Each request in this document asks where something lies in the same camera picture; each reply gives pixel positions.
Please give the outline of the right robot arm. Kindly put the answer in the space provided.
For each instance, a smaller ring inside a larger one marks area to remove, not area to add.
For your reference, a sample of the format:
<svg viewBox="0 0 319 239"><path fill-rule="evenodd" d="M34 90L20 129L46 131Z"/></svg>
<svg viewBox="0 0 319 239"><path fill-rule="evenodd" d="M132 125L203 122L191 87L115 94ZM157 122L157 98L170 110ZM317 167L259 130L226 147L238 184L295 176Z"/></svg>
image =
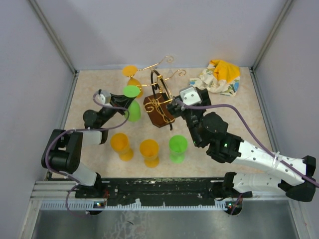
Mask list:
<svg viewBox="0 0 319 239"><path fill-rule="evenodd" d="M261 170L261 174L229 172L224 176L223 193L228 197L250 192L283 193L300 202L312 201L318 183L313 178L316 159L312 156L293 158L268 150L256 136L257 145L228 133L228 123L217 113L207 109L231 108L232 105L212 105L209 93L194 86L180 90L167 105L174 117L182 117L190 132L194 146L206 148L206 154L219 163L234 163Z"/></svg>

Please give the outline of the clear wine glass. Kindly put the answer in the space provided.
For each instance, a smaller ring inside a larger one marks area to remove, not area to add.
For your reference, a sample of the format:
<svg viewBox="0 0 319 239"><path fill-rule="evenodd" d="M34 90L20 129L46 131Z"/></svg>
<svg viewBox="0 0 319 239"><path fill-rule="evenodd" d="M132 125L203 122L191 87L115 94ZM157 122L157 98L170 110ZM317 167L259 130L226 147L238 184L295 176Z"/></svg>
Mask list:
<svg viewBox="0 0 319 239"><path fill-rule="evenodd" d="M174 54L169 54L166 56L166 64L167 64L167 68L168 68L168 72L166 77L170 77L171 75L173 75L173 65L175 62L175 58L176 56Z"/></svg>

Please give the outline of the yellow plastic goblet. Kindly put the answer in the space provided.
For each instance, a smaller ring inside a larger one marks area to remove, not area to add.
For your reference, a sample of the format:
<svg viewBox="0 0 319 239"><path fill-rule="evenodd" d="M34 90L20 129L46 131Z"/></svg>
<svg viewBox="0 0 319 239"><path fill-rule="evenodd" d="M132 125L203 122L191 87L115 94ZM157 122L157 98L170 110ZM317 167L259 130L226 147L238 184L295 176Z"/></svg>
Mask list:
<svg viewBox="0 0 319 239"><path fill-rule="evenodd" d="M137 71L138 68L135 65L127 65L122 69L122 74L126 77L129 77L127 85L133 85L139 88L140 93L137 95L137 98L140 98L143 95L143 88L139 80L135 79L135 74Z"/></svg>

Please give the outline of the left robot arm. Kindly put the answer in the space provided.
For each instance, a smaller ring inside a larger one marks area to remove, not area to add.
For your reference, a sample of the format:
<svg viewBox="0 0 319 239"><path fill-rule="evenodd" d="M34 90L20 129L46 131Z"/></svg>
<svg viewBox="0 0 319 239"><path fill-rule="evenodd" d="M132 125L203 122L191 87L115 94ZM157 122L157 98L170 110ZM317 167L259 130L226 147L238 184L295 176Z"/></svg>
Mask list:
<svg viewBox="0 0 319 239"><path fill-rule="evenodd" d="M98 182L98 173L81 163L82 148L104 144L109 130L121 127L128 121L129 106L134 100L134 96L96 91L93 101L101 109L84 112L83 129L53 130L41 158L42 167L86 186L86 192L94 198L101 196L104 186Z"/></svg>

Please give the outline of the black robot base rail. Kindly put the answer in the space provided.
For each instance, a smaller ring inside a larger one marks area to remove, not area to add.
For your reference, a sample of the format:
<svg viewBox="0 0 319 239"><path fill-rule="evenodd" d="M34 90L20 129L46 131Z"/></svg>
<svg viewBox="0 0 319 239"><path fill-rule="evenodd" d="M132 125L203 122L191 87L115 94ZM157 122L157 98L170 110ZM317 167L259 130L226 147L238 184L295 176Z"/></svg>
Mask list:
<svg viewBox="0 0 319 239"><path fill-rule="evenodd" d="M222 177L102 178L94 186L79 185L77 199L102 198L107 206L213 206L216 199L237 198L233 184Z"/></svg>

